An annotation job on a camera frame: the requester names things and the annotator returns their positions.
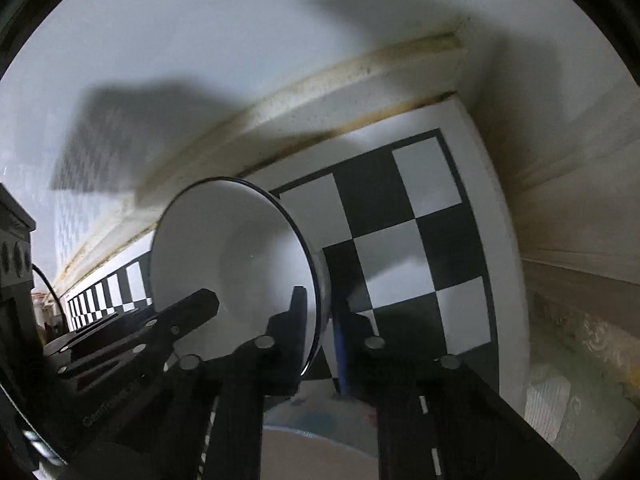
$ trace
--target screw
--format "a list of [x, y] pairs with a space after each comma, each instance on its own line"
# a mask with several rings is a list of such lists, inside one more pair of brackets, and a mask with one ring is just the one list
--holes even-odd
[[270, 335], [261, 335], [255, 339], [255, 345], [260, 350], [266, 350], [276, 344], [276, 341]]
[[195, 370], [200, 364], [200, 358], [194, 354], [185, 355], [178, 364], [182, 370]]
[[377, 335], [367, 337], [364, 340], [365, 346], [370, 350], [382, 350], [385, 347], [385, 340]]
[[460, 368], [460, 361], [455, 355], [445, 355], [440, 358], [440, 366], [447, 370], [455, 370]]

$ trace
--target checkerboard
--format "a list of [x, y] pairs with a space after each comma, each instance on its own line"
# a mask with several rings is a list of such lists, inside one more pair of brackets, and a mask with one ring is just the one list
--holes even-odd
[[141, 254], [68, 300], [71, 330], [114, 312], [124, 314], [150, 306], [149, 259], [149, 252]]
[[[427, 358], [459, 355], [498, 390], [497, 323], [488, 266], [469, 196], [447, 146], [447, 140], [459, 139], [452, 137], [459, 130], [447, 117], [459, 112], [450, 104], [446, 113], [443, 108], [424, 108], [328, 140], [247, 179], [279, 197], [305, 236], [322, 250], [333, 301], [346, 300], [396, 351]], [[412, 135], [429, 114], [436, 118], [433, 129]], [[448, 134], [436, 128], [440, 122], [448, 124]], [[468, 173], [469, 162], [465, 164], [462, 170]], [[476, 188], [474, 207], [487, 203], [495, 211], [492, 196], [478, 193], [476, 183], [468, 182], [468, 174], [465, 178]], [[486, 219], [483, 225], [486, 230]], [[491, 243], [494, 249], [496, 244], [508, 248], [507, 239], [493, 236]], [[96, 283], [68, 301], [74, 330], [105, 314], [152, 304], [148, 248], [146, 244], [142, 254], [133, 253], [130, 257], [139, 255], [109, 275], [98, 273]], [[494, 275], [496, 279], [494, 293], [505, 304], [502, 275]], [[511, 327], [504, 310], [502, 316], [505, 327]], [[330, 321], [303, 379], [337, 383], [336, 378]]]
[[[498, 389], [491, 285], [473, 210], [440, 130], [271, 192], [322, 249], [346, 300], [397, 352], [459, 355]], [[333, 327], [304, 380], [337, 378]]]

